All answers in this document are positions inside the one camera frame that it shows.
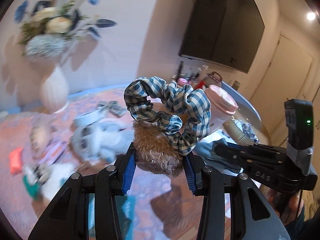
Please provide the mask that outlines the brown fuzzy scrunchie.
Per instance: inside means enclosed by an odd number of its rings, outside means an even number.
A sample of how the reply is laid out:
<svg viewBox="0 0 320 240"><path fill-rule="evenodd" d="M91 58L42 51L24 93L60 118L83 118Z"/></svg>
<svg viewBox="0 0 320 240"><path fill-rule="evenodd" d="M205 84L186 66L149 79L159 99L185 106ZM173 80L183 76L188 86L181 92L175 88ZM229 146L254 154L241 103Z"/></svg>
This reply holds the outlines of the brown fuzzy scrunchie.
<svg viewBox="0 0 320 240"><path fill-rule="evenodd" d="M144 171L177 177L183 172L182 155L167 142L167 137L155 125L134 121L133 144L136 163Z"/></svg>

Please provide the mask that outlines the wall mounted television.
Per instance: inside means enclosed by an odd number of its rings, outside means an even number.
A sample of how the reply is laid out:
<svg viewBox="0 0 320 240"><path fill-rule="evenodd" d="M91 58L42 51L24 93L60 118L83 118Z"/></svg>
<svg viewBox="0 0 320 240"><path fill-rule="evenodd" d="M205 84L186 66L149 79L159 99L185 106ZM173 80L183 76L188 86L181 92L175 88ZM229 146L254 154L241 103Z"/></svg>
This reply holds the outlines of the wall mounted television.
<svg viewBox="0 0 320 240"><path fill-rule="evenodd" d="M247 73L264 29L254 0L195 0L179 55Z"/></svg>

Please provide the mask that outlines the makeup sponge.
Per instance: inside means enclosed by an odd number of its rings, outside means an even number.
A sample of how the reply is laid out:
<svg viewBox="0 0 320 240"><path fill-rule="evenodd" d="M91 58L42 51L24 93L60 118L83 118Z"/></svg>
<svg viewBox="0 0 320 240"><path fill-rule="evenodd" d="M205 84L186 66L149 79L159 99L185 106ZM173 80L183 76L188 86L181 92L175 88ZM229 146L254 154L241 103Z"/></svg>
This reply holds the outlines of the makeup sponge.
<svg viewBox="0 0 320 240"><path fill-rule="evenodd" d="M46 149L53 138L52 133L49 124L37 124L32 127L29 137L35 153L42 153Z"/></svg>

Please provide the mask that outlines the white ribbed vase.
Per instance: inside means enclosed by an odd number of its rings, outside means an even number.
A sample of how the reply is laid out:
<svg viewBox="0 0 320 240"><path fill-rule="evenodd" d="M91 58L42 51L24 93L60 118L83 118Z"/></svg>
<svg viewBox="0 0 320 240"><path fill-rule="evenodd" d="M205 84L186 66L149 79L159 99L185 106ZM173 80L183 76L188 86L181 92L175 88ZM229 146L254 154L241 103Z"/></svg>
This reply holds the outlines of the white ribbed vase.
<svg viewBox="0 0 320 240"><path fill-rule="evenodd" d="M39 87L40 100L49 113L63 111L68 105L69 84L60 66L43 77Z"/></svg>

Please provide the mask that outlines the blue plush toy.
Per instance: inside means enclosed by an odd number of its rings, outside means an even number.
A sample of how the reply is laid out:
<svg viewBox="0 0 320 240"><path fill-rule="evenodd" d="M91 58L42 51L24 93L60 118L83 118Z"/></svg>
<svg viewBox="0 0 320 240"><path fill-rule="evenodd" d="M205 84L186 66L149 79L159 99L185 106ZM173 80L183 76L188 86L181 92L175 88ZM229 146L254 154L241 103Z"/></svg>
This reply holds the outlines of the blue plush toy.
<svg viewBox="0 0 320 240"><path fill-rule="evenodd" d="M130 125L109 119L104 111L103 117L88 126L75 125L71 136L73 152L83 161L115 161L120 154L127 152L133 141L134 131Z"/></svg>

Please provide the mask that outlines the white plush toy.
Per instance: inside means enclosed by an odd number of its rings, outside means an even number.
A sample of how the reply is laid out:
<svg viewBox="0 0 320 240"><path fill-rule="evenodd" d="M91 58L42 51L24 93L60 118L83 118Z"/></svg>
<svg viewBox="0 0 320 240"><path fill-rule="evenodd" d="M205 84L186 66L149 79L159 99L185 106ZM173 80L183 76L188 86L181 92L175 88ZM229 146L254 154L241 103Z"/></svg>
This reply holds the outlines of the white plush toy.
<svg viewBox="0 0 320 240"><path fill-rule="evenodd" d="M50 168L51 174L41 186L42 198L47 203L54 198L66 180L75 172L75 166L72 163L52 164Z"/></svg>

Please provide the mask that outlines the brown thermos bottle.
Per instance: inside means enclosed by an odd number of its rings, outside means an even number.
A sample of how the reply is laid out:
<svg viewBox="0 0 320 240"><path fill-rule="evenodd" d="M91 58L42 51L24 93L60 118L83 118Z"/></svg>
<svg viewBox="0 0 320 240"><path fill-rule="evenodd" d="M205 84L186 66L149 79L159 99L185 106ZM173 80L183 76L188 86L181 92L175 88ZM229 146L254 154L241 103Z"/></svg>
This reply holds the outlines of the brown thermos bottle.
<svg viewBox="0 0 320 240"><path fill-rule="evenodd" d="M240 82L235 80L232 84L232 88L237 91L239 87L240 87Z"/></svg>

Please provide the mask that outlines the blue plaid scrunchie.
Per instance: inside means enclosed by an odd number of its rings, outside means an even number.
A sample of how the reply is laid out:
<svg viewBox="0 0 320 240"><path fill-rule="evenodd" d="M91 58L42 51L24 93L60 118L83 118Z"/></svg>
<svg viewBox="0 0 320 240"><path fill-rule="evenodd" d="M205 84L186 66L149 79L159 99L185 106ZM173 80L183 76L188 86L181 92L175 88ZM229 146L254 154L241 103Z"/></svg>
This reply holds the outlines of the blue plaid scrunchie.
<svg viewBox="0 0 320 240"><path fill-rule="evenodd" d="M209 134L210 100L201 89L177 86L160 77L140 77L124 91L127 110L135 121L156 124L169 144L187 155Z"/></svg>

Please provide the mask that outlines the pink clay bag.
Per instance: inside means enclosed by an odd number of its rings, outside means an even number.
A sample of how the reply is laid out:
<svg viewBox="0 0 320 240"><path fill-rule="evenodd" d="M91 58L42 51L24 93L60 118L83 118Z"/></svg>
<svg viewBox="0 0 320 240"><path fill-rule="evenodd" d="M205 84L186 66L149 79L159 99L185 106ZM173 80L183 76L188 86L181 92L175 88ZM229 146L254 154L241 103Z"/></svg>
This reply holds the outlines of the pink clay bag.
<svg viewBox="0 0 320 240"><path fill-rule="evenodd" d="M13 176L22 172L22 167L23 167L22 152L23 152L23 148L19 147L14 149L9 154L9 168L10 168L10 173Z"/></svg>

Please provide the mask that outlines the green cloth pack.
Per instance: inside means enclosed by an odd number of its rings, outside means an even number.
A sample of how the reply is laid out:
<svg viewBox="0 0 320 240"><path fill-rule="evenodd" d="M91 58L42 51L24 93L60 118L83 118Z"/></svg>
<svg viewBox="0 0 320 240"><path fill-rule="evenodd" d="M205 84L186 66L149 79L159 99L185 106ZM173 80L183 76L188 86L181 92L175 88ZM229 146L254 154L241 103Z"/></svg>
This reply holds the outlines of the green cloth pack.
<svg viewBox="0 0 320 240"><path fill-rule="evenodd" d="M40 191L40 186L38 183L35 183L34 185L30 185L28 180L27 180L27 176L23 176L23 184L25 186L25 189L27 191L27 193L29 194L29 196L33 199L33 200L38 200L39 198L39 191Z"/></svg>

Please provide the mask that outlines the pink floral towel mat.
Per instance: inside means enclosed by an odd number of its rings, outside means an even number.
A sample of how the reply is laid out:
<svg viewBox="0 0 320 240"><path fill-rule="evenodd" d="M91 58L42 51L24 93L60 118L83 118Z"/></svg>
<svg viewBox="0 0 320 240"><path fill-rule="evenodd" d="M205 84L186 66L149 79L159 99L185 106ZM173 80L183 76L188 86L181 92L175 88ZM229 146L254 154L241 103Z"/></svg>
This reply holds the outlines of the pink floral towel mat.
<svg viewBox="0 0 320 240"><path fill-rule="evenodd" d="M195 239L203 199L188 188L182 157L149 124L127 111L123 89L74 99L59 113L25 112L1 121L1 211L28 239L46 207L73 173L84 177L113 165L130 144L159 139L160 154L138 148L133 182L116 197L123 239Z"/></svg>

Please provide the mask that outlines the purple tissue pack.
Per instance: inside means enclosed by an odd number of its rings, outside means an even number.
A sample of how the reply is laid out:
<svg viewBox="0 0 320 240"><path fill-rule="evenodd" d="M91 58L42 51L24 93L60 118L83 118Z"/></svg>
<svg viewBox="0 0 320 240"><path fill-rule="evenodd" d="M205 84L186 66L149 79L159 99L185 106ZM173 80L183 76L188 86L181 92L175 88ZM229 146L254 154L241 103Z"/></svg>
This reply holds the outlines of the purple tissue pack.
<svg viewBox="0 0 320 240"><path fill-rule="evenodd" d="M37 159L39 165L52 165L62 156L67 148L67 142L62 140L53 140L44 150L42 155Z"/></svg>

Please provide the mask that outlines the white lace sock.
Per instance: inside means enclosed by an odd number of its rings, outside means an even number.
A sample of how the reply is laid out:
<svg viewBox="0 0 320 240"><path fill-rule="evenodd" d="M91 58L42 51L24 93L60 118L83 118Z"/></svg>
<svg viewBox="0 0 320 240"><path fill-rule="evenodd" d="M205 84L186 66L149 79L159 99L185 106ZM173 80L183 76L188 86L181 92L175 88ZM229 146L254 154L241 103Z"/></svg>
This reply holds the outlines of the white lace sock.
<svg viewBox="0 0 320 240"><path fill-rule="evenodd" d="M23 166L22 171L31 186L37 183L43 185L52 174L52 168L47 164L27 164Z"/></svg>

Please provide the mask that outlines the white tape roll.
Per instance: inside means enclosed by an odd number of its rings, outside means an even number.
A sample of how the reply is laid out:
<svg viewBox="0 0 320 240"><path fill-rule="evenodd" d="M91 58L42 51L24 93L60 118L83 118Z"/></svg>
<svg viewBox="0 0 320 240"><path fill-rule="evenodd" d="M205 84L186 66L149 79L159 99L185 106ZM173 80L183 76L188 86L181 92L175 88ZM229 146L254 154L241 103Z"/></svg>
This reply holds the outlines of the white tape roll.
<svg viewBox="0 0 320 240"><path fill-rule="evenodd" d="M88 126L94 122L97 122L103 117L103 114L100 111L88 112L83 115L77 116L74 119L74 124L78 126Z"/></svg>

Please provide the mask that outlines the blue plaid hair bow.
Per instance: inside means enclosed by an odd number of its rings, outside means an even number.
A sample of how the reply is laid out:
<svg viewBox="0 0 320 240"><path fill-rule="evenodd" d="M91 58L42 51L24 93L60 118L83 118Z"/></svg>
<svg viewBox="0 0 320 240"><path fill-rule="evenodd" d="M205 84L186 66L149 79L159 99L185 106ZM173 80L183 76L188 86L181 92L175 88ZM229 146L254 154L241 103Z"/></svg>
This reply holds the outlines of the blue plaid hair bow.
<svg viewBox="0 0 320 240"><path fill-rule="evenodd" d="M101 101L97 104L97 109L99 110L108 110L113 115L117 116L118 118L122 117L126 113L126 108L122 107L118 101L109 101L104 102Z"/></svg>

